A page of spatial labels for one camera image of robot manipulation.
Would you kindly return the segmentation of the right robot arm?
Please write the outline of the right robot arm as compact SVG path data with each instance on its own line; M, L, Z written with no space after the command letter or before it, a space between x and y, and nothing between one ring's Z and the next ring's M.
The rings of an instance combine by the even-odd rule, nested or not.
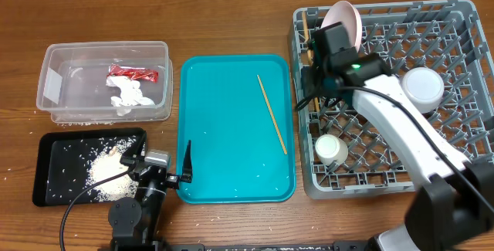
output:
M492 164L474 164L448 143L378 54L358 54L342 23L316 30L307 46L314 95L339 97L365 117L414 184L403 224L371 238L370 250L447 250L493 229Z

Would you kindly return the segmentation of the red snack wrapper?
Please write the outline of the red snack wrapper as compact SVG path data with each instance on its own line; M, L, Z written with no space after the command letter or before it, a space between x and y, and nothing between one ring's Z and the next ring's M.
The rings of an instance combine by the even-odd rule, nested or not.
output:
M136 68L112 64L109 68L108 76L125 76L131 80L146 80L156 83L159 73L156 70L147 68Z

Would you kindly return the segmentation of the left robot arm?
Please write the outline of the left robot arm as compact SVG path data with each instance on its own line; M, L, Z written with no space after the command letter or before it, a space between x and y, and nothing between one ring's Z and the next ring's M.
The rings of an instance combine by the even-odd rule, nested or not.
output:
M128 176L137 183L133 197L114 202L108 213L112 227L112 250L171 250L157 235L157 223L167 190L178 190L181 183L192 182L191 142L186 146L182 173L168 171L171 156L166 151L145 149L147 135L143 134L120 157L128 167Z

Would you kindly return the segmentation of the grey bowl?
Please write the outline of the grey bowl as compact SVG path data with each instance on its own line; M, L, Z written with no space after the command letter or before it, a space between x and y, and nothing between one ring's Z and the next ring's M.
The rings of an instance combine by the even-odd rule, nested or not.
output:
M444 81L434 70L414 68L406 72L400 82L405 95L421 114L435 110L442 101Z

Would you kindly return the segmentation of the large white plate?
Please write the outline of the large white plate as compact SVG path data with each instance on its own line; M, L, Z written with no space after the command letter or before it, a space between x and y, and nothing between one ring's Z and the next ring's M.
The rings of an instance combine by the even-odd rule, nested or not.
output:
M338 22L343 24L350 42L356 50L359 50L362 40L362 20L360 13L351 3L347 1L335 3L325 15L321 29Z

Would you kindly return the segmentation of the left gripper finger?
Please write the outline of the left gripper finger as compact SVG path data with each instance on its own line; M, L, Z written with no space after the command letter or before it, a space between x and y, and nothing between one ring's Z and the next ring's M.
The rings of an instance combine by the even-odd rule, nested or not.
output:
M191 163L191 140L188 141L187 147L184 153L184 159L182 163L182 174L191 175L192 174L192 163Z
M139 162L143 161L145 151L145 144L147 142L147 132L141 131L135 136L135 141L131 146L121 155L122 162Z

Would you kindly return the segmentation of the white cup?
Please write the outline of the white cup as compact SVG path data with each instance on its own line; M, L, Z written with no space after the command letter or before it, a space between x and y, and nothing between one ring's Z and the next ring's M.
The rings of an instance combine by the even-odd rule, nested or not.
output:
M317 157L326 166L333 163L341 165L348 157L347 144L332 134L324 134L319 137L314 147Z

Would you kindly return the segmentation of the white napkin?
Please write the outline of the white napkin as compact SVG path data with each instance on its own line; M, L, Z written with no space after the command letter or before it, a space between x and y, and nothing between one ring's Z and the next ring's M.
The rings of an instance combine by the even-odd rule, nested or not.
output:
M106 85L120 89L119 96L112 96L110 98L111 104L117 109L118 116L122 117L130 113L133 106L155 105L155 102L151 98L143 95L140 89L140 82L137 80L132 80L127 76L108 76Z

